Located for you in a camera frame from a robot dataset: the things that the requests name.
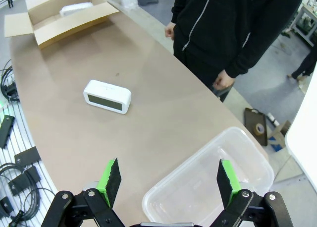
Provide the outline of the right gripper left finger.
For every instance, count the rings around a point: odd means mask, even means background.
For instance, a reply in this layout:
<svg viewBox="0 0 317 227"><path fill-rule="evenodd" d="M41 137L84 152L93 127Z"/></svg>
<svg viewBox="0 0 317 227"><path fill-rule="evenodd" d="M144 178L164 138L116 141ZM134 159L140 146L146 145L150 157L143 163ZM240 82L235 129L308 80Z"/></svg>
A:
<svg viewBox="0 0 317 227"><path fill-rule="evenodd" d="M122 227L123 222L113 210L121 183L117 158L107 167L94 188L88 188L74 195L60 191L48 210L48 226L79 227L84 220L94 220L99 227Z"/></svg>

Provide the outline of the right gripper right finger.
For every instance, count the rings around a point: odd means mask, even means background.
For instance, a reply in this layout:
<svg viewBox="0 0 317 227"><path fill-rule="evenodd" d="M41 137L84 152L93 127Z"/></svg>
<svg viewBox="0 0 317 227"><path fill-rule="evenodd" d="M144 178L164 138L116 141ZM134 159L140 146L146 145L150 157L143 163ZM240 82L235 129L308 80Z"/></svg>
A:
<svg viewBox="0 0 317 227"><path fill-rule="evenodd" d="M256 227L290 226L290 215L280 193L260 196L243 189L229 160L219 161L216 180L224 207L216 218L217 227L239 227L243 221Z"/></svg>

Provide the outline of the person's right hand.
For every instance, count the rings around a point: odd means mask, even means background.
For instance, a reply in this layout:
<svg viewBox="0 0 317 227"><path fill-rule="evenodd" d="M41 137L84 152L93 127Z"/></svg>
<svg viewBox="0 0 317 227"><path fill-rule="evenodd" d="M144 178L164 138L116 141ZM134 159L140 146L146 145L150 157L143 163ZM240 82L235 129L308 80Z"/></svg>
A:
<svg viewBox="0 0 317 227"><path fill-rule="evenodd" d="M175 23L168 23L164 29L165 37L170 38L172 41L174 41L174 27Z"/></svg>

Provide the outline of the person's left hand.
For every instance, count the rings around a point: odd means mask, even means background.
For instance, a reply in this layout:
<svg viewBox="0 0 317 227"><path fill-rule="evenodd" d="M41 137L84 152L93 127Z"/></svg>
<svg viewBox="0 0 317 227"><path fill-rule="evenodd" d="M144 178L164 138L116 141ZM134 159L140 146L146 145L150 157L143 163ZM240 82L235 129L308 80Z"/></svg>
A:
<svg viewBox="0 0 317 227"><path fill-rule="evenodd" d="M217 90L223 90L233 85L235 79L231 78L225 70L220 72L213 83L213 87Z"/></svg>

